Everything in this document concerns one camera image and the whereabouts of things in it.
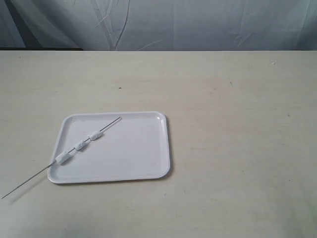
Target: white tray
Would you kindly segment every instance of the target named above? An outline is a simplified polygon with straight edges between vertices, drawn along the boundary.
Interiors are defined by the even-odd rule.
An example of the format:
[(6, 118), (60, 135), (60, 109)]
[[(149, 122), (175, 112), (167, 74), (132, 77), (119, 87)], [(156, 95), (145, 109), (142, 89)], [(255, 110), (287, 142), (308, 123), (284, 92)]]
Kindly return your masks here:
[(105, 130), (63, 165), (48, 169), (53, 183), (105, 182), (157, 179), (170, 169), (166, 117), (159, 112), (77, 114), (60, 129), (51, 162), (62, 151), (86, 139), (117, 117), (122, 120)]

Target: white marshmallow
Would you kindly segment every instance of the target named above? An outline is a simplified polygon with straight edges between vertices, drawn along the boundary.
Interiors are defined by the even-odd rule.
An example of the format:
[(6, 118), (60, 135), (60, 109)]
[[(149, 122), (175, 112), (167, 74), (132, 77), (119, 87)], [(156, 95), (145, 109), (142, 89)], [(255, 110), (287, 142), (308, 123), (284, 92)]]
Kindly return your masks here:
[(94, 131), (93, 133), (91, 133), (88, 137), (90, 138), (90, 140), (96, 140), (96, 139), (98, 139), (98, 138), (99, 138), (100, 136), (102, 136), (102, 135), (103, 135), (102, 132), (96, 130), (96, 131)]
[(77, 144), (74, 145), (75, 150), (81, 150), (87, 145), (87, 143), (83, 140), (79, 141)]
[(71, 157), (70, 154), (67, 153), (66, 151), (64, 151), (64, 152), (60, 153), (55, 159), (58, 162), (58, 164), (61, 165), (66, 160), (68, 160), (70, 157)]

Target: white table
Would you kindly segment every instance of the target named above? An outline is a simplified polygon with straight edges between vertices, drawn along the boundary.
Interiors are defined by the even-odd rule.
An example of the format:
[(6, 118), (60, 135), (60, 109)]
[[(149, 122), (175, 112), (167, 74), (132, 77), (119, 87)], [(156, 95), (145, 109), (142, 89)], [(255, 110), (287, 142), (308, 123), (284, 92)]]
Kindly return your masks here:
[(163, 112), (173, 154), (161, 180), (43, 173), (0, 201), (2, 238), (317, 237), (317, 52), (0, 52), (0, 108), (2, 195), (74, 113)]

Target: metal skewer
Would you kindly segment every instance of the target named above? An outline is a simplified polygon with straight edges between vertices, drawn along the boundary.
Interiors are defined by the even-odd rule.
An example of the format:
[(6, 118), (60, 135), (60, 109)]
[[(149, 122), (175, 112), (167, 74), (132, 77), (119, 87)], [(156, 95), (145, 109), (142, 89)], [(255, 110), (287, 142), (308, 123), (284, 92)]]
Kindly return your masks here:
[[(116, 120), (114, 120), (113, 122), (109, 123), (108, 125), (106, 125), (104, 128), (102, 128), (101, 130), (99, 130), (100, 132), (102, 132), (104, 129), (106, 129), (107, 127), (111, 126), (112, 124), (114, 124), (116, 121), (120, 120), (121, 117), (118, 117)], [(25, 180), (22, 184), (20, 184), (18, 187), (16, 187), (14, 190), (12, 190), (11, 192), (9, 192), (7, 195), (3, 196), (1, 199), (4, 199), (5, 197), (7, 197), (8, 195), (10, 195), (11, 193), (13, 193), (14, 191), (16, 191), (18, 188), (20, 188), (22, 185), (26, 184), (28, 181), (30, 181), (32, 178), (34, 178), (35, 176), (37, 176), (38, 174), (40, 174), (41, 172), (43, 172), (44, 170), (48, 169), (49, 167), (51, 167), (53, 164), (56, 163), (56, 160), (54, 160), (52, 163), (50, 163), (49, 165), (47, 165), (45, 168), (43, 168), (42, 170), (40, 170), (39, 172), (37, 172), (36, 174), (34, 174), (32, 177), (30, 177), (29, 179)]]

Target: table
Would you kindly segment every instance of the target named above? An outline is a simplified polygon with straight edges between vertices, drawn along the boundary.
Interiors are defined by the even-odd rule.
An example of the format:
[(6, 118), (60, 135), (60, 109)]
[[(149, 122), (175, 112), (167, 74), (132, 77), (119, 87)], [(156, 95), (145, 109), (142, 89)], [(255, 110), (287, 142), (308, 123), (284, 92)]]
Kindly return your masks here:
[(0, 201), (0, 237), (317, 237), (317, 52), (0, 52), (0, 188), (48, 164), (75, 113), (160, 111), (164, 179)]

